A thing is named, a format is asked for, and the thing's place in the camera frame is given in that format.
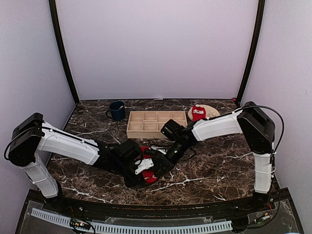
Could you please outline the plain red sock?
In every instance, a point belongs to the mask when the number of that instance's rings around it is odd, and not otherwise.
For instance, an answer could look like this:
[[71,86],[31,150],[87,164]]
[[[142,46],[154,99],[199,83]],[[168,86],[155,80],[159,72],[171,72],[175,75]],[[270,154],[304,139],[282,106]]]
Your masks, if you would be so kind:
[[[144,153],[145,149],[147,149],[147,148],[148,147],[141,147],[141,150],[143,151],[143,158],[144,159],[148,159],[148,158],[152,157],[151,155],[147,155]],[[154,170],[152,168],[143,170],[141,172],[141,174],[142,174],[145,182],[148,184],[155,183],[158,180],[158,177],[155,176]]]

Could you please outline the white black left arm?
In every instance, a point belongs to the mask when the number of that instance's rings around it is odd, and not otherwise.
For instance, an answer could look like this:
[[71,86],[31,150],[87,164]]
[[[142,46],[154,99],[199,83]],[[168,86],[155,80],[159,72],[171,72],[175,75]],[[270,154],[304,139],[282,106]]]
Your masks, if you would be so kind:
[[120,175],[128,186],[144,181],[142,172],[153,167],[152,159],[145,159],[143,151],[133,140],[122,144],[107,144],[64,132],[34,113],[18,125],[4,150],[4,158],[22,168],[50,205],[63,213],[69,208],[61,196],[61,188],[42,163],[39,152],[51,152],[81,161],[87,165]]

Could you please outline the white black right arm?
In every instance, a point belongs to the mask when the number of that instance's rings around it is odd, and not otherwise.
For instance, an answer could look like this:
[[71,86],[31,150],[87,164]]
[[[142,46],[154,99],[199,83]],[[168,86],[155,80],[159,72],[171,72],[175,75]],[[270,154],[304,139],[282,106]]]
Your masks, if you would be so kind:
[[257,194],[249,200],[249,208],[254,212],[260,211],[268,203],[265,194],[271,188],[274,158],[281,142],[275,140],[275,123],[264,112],[265,109],[278,113],[275,109],[249,101],[230,113],[197,120],[186,127],[170,119],[160,131],[173,144],[165,154],[157,156],[156,176],[173,169],[185,152],[200,141],[243,134],[254,156],[255,166],[254,191]]

